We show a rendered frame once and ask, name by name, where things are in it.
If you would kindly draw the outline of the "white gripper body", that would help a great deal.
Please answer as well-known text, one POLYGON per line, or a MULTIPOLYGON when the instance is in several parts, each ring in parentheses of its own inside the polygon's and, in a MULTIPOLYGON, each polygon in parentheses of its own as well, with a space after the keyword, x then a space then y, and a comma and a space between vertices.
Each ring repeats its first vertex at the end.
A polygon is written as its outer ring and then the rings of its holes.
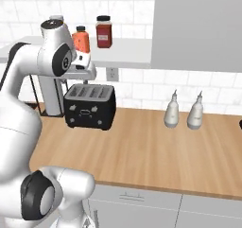
POLYGON ((80 79, 80 80, 95 80, 96 68, 92 62, 87 67, 72 64, 69 69, 60 76, 61 79, 80 79))

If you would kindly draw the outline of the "grey base cabinet door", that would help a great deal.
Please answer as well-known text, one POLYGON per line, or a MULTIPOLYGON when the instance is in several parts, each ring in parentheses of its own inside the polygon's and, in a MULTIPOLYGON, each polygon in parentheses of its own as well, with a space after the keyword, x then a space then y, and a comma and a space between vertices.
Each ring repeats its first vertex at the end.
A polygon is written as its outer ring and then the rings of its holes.
POLYGON ((242 219, 180 212, 176 228, 242 228, 242 219))
POLYGON ((99 228, 175 228, 177 211, 124 203, 89 200, 97 210, 99 228))

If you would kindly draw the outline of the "orange bottle with black cap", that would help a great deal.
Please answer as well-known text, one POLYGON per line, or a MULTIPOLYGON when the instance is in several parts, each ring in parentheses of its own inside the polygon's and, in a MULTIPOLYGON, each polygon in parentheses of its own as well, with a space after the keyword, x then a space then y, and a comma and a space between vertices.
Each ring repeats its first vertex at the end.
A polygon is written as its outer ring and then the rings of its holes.
POLYGON ((73 38, 76 50, 83 53, 89 53, 90 52, 89 34, 85 30, 85 26, 77 26, 76 30, 77 31, 72 34, 72 38, 73 38))

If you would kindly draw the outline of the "black toaster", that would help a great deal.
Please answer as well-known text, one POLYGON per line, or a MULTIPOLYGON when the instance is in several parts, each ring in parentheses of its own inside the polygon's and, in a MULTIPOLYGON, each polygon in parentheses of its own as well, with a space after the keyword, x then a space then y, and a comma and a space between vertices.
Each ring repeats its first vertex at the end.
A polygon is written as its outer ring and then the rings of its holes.
POLYGON ((92 128, 107 131, 116 112, 112 85, 74 84, 63 99, 65 122, 70 128, 92 128))

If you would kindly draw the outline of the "white paper towel roll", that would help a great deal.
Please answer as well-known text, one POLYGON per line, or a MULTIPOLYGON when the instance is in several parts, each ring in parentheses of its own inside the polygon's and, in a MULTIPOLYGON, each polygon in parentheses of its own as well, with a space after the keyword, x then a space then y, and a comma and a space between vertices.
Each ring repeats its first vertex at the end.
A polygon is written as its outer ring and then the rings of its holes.
POLYGON ((47 116, 64 116, 61 81, 51 77, 38 76, 47 116))

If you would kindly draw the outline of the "red jar with black lid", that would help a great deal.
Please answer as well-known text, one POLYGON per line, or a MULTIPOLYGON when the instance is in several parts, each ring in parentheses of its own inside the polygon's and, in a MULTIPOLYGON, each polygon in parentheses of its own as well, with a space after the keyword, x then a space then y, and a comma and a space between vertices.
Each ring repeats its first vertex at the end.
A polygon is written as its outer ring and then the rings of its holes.
POLYGON ((99 48, 110 48, 112 46, 112 22, 109 15, 96 17, 96 40, 99 48))

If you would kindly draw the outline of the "white squeeze bottle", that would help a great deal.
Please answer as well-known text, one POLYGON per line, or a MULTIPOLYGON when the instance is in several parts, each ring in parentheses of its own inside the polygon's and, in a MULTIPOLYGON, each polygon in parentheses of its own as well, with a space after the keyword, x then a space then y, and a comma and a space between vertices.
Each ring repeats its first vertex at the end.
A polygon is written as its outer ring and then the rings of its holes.
POLYGON ((202 115, 202 94, 199 94, 187 117, 187 127, 191 130, 198 130, 202 124, 202 115))
POLYGON ((177 92, 174 92, 170 102, 167 105, 164 114, 164 124, 168 128, 175 128, 179 123, 179 104, 177 101, 177 92))

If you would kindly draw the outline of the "grey drawer front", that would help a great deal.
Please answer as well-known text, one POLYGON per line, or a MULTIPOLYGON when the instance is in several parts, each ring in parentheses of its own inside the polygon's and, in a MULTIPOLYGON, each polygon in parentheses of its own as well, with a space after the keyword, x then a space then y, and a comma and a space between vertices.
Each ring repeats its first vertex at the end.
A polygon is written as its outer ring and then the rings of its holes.
POLYGON ((101 202, 124 203, 167 210, 178 210, 181 197, 181 194, 176 193, 97 184, 91 199, 101 202), (139 193, 145 198, 145 200, 143 202, 121 200, 119 195, 123 194, 124 192, 139 193))
POLYGON ((242 219, 242 201, 184 195, 180 214, 198 219, 242 219))

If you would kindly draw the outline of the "grey wall outlet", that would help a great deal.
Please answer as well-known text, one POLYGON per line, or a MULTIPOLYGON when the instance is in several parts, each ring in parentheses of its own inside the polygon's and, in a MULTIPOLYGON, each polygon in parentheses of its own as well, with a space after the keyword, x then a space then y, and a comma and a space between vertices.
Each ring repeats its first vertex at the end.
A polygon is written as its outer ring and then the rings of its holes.
POLYGON ((106 69, 107 81, 119 81, 119 69, 118 68, 107 68, 106 69))

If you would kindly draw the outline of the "grey wall shelf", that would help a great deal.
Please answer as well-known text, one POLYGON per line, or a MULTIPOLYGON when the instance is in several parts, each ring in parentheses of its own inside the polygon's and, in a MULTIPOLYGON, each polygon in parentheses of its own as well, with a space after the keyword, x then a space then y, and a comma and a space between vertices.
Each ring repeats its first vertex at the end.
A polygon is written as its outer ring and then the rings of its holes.
MULTIPOLYGON (((42 36, 25 36, 0 48, 0 68, 7 66, 10 49, 19 42, 40 45, 42 36)), ((113 39, 110 48, 98 48, 96 38, 90 39, 91 61, 96 67, 148 69, 152 41, 147 39, 113 39)))

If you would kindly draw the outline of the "grey wall cabinet door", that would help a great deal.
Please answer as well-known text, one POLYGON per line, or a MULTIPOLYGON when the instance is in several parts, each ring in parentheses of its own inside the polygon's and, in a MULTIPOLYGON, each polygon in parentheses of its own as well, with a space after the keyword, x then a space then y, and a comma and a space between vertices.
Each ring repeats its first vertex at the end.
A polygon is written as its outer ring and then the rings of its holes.
POLYGON ((155 0, 151 67, 242 73, 242 0, 155 0))

